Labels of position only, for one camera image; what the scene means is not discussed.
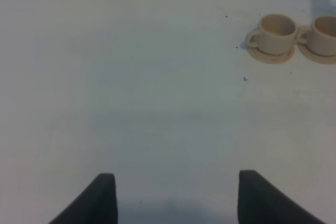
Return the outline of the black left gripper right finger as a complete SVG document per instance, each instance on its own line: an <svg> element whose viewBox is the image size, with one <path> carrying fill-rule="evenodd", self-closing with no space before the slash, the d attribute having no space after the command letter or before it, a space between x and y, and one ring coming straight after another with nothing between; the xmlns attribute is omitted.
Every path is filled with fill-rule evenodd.
<svg viewBox="0 0 336 224"><path fill-rule="evenodd" d="M323 223L254 170L239 172L239 223Z"/></svg>

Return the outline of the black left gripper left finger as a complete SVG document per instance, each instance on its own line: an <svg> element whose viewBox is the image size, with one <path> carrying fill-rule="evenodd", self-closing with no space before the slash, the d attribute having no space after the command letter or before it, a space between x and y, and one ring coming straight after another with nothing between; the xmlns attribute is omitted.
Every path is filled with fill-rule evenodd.
<svg viewBox="0 0 336 224"><path fill-rule="evenodd" d="M51 223L118 223L115 176L99 174Z"/></svg>

